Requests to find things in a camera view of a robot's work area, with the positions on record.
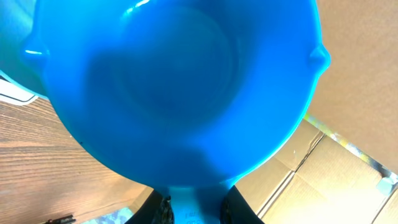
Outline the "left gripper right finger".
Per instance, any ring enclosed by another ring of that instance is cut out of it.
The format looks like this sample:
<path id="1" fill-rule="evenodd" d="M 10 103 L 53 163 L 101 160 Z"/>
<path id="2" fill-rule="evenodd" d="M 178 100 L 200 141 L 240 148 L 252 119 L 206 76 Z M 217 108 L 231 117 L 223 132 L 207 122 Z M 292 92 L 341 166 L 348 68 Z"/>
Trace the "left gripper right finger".
<path id="1" fill-rule="evenodd" d="M 264 224 L 253 212 L 239 190 L 233 186 L 223 199 L 220 208 L 221 224 Z"/>

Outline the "teal blue bowl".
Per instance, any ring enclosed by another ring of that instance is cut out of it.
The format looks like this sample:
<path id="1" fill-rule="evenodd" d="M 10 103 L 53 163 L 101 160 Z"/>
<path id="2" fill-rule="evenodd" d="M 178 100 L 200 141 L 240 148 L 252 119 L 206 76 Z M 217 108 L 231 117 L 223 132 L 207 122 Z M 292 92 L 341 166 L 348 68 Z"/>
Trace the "teal blue bowl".
<path id="1" fill-rule="evenodd" d="M 1 71 L 25 91 L 46 98 L 39 74 L 22 61 L 22 44 L 32 31 L 36 0 L 1 0 Z"/>

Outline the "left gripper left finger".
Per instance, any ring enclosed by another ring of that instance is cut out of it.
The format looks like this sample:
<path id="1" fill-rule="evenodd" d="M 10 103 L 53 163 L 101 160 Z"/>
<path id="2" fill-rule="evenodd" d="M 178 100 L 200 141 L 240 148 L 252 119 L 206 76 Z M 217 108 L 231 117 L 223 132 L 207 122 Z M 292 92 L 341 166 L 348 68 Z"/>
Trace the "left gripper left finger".
<path id="1" fill-rule="evenodd" d="M 174 224 L 171 196 L 153 190 L 125 224 Z"/>

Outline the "blue measuring scoop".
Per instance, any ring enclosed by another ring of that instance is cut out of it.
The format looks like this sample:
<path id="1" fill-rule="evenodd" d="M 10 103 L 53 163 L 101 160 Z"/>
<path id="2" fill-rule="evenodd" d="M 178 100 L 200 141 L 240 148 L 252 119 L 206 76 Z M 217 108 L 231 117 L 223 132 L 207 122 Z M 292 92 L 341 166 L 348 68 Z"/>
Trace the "blue measuring scoop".
<path id="1" fill-rule="evenodd" d="M 22 56 L 76 141 L 175 223 L 220 222 L 330 64 L 311 0 L 37 1 Z"/>

